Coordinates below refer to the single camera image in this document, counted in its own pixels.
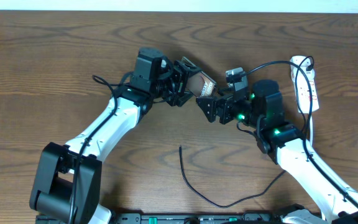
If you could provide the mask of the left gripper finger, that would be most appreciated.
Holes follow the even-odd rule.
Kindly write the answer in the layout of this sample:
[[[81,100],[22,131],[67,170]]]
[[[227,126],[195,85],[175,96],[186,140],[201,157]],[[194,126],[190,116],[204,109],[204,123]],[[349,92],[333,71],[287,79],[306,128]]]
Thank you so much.
[[[182,96],[176,95],[173,101],[173,106],[183,106],[192,97],[193,94],[189,91],[184,92]]]
[[[196,75],[198,72],[201,71],[201,68],[189,62],[188,60],[176,60],[174,62],[175,70],[177,70],[183,76],[188,78]]]

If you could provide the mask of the bronze Galaxy smartphone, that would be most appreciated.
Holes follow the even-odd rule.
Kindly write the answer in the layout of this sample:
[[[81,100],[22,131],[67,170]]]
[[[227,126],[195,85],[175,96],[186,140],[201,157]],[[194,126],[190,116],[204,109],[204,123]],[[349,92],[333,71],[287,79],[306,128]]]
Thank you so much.
[[[182,57],[181,60],[191,62],[186,57]],[[196,97],[211,96],[215,88],[216,82],[202,69],[190,78],[185,76],[185,90],[191,92]]]

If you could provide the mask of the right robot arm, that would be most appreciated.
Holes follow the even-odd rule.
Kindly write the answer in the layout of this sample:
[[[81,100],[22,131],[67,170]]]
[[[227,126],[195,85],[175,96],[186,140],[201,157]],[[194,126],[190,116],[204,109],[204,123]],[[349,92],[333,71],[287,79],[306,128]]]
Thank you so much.
[[[196,99],[208,121],[234,119],[255,129],[258,148],[289,173],[313,199],[328,223],[358,223],[358,192],[347,185],[313,149],[309,140],[285,119],[278,83],[260,80],[250,96],[235,91]]]

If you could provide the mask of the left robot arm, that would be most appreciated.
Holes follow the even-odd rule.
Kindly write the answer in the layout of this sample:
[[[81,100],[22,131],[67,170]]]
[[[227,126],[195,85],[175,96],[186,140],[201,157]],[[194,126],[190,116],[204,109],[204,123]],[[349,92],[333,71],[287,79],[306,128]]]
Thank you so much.
[[[191,96],[188,80],[200,71],[185,59],[172,62],[158,49],[141,47],[134,70],[118,84],[93,76],[110,89],[108,104],[77,137],[45,146],[29,207],[63,223],[109,223],[113,212],[99,202],[103,162],[154,104],[182,106]]]

